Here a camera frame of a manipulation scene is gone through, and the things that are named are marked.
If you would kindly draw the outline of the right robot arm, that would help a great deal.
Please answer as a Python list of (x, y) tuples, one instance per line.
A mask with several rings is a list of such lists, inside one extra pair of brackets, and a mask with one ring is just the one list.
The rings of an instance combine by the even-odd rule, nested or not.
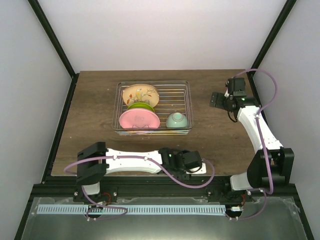
[(230, 184), (222, 188), (223, 198), (232, 202), (240, 196), (242, 190), (269, 188), (272, 194), (275, 187), (287, 186), (294, 152), (291, 148), (285, 148), (273, 135), (261, 117), (258, 101), (254, 97), (235, 97), (213, 92), (209, 105), (234, 114), (235, 120), (246, 130), (255, 152), (246, 172), (232, 175)]

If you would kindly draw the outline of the lime green plate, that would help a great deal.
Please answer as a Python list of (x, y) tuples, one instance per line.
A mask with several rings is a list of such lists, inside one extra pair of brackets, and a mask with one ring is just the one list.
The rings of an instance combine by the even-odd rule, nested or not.
[(145, 102), (135, 102), (132, 105), (130, 105), (128, 108), (128, 110), (131, 109), (146, 109), (149, 110), (151, 112), (155, 112), (154, 108), (152, 106), (150, 106), (149, 104), (145, 103)]

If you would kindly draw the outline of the light blue slotted strip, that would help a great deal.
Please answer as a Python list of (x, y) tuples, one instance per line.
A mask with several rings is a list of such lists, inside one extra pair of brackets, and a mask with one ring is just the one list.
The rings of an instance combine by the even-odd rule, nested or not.
[(36, 207), (38, 215), (120, 215), (127, 209), (128, 215), (204, 215), (223, 216), (224, 205), (121, 205), (114, 208), (95, 207), (81, 204), (40, 204)]

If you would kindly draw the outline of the metal front panel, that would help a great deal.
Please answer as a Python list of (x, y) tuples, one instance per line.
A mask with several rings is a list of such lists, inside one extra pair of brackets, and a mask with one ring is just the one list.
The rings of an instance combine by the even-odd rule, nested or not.
[[(86, 205), (71, 198), (36, 198), (23, 240), (306, 240), (300, 210), (292, 198), (257, 197), (245, 204), (243, 218), (228, 215), (37, 214), (36, 207)], [(214, 205), (194, 198), (121, 199), (130, 205)]]

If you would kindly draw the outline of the pink plate with bird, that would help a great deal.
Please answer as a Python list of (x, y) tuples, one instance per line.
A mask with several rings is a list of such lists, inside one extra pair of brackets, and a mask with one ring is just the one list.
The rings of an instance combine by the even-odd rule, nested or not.
[(155, 107), (160, 101), (160, 95), (153, 85), (133, 84), (122, 91), (122, 99), (128, 107), (135, 103), (146, 103)]

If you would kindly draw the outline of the left black frame post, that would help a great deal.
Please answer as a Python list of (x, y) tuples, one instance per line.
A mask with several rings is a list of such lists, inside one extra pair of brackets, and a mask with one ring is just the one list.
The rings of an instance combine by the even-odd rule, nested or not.
[(58, 57), (60, 58), (62, 64), (64, 65), (66, 71), (68, 72), (71, 78), (74, 78), (77, 74), (73, 69), (58, 37), (55, 34), (43, 8), (41, 7), (38, 0), (27, 0), (29, 5), (31, 6), (33, 12), (35, 13), (39, 23), (41, 24), (43, 30), (45, 31), (49, 41), (51, 42), (52, 46), (54, 47)]

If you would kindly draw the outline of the black frame post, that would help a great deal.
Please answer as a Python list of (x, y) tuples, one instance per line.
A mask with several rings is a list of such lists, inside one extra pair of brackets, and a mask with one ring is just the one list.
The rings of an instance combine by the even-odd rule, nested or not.
[(73, 69), (58, 37), (55, 34), (43, 8), (41, 7), (38, 0), (27, 0), (29, 5), (31, 6), (33, 12), (35, 13), (39, 23), (41, 24), (43, 30), (45, 31), (49, 41), (51, 42), (52, 46), (54, 47), (58, 57), (60, 58), (62, 64), (64, 65), (66, 71), (68, 72), (71, 78), (74, 78), (77, 74)]
[(292, 9), (294, 8), (297, 0), (286, 0), (280, 13), (278, 14), (271, 30), (269, 31), (260, 51), (258, 52), (257, 57), (253, 61), (251, 66), (252, 69), (258, 69), (263, 62), (265, 56), (267, 55), (269, 49), (271, 48), (274, 40), (276, 39), (278, 33), (280, 32), (282, 26), (286, 22), (289, 14), (291, 13)]

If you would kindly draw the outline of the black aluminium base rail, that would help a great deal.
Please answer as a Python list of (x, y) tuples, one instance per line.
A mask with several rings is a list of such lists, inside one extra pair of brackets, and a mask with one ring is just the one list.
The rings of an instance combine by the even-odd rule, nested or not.
[[(231, 189), (228, 176), (216, 176), (212, 182), (199, 189), (183, 187), (165, 176), (109, 176), (100, 182), (100, 192), (91, 196), (96, 202), (116, 202), (119, 199), (134, 198), (195, 198), (208, 199), (210, 202), (238, 203), (243, 199), (261, 196), (259, 191), (250, 195), (246, 190)], [(85, 201), (80, 186), (74, 177), (49, 177), (47, 181), (35, 184), (30, 196), (40, 197), (71, 197), (77, 202)]]

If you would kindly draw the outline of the chrome wire dish rack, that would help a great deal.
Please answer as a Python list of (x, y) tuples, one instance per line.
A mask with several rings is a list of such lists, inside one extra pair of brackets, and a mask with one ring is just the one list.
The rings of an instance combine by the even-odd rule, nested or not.
[[(130, 85), (148, 84), (154, 86), (159, 93), (159, 102), (153, 107), (159, 117), (160, 126), (155, 128), (129, 128), (120, 126), (121, 114), (128, 110), (122, 98), (123, 90)], [(187, 128), (167, 128), (167, 117), (172, 113), (182, 113), (187, 117)], [(190, 85), (185, 80), (140, 80), (122, 81), (117, 84), (113, 110), (112, 128), (119, 135), (186, 135), (193, 127), (193, 112)]]

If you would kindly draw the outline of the mint green bowl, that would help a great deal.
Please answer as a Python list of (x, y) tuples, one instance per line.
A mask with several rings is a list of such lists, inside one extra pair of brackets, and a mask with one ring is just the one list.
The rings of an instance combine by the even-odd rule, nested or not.
[(172, 129), (187, 128), (189, 126), (187, 117), (180, 112), (170, 114), (167, 117), (165, 124), (167, 128)]

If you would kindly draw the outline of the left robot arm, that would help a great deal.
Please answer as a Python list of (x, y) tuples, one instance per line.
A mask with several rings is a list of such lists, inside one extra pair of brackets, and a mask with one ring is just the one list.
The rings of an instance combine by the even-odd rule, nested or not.
[(146, 172), (158, 174), (162, 169), (145, 158), (153, 159), (163, 166), (175, 179), (189, 180), (190, 174), (183, 166), (183, 157), (188, 151), (161, 148), (149, 152), (128, 152), (107, 148), (105, 142), (96, 142), (78, 152), (77, 160), (99, 159), (77, 165), (76, 183), (85, 186), (84, 195), (89, 201), (97, 202), (102, 196), (99, 183), (103, 176), (118, 172)]

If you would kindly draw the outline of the plain pink plate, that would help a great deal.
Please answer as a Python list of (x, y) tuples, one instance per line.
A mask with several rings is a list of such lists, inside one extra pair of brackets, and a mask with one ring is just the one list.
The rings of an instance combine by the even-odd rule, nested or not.
[(160, 126), (160, 119), (151, 110), (133, 108), (121, 114), (119, 124), (123, 129), (157, 129)]

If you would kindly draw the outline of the right black frame post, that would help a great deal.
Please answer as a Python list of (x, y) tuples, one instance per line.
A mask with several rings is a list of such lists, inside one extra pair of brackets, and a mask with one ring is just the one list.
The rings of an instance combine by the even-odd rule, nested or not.
[(286, 22), (289, 14), (291, 13), (292, 9), (294, 8), (297, 0), (286, 0), (280, 13), (278, 14), (271, 30), (269, 31), (260, 51), (258, 52), (257, 57), (253, 61), (251, 66), (252, 69), (258, 69), (263, 62), (265, 56), (267, 55), (269, 49), (271, 48), (274, 40), (276, 39), (278, 33), (280, 32), (282, 26)]

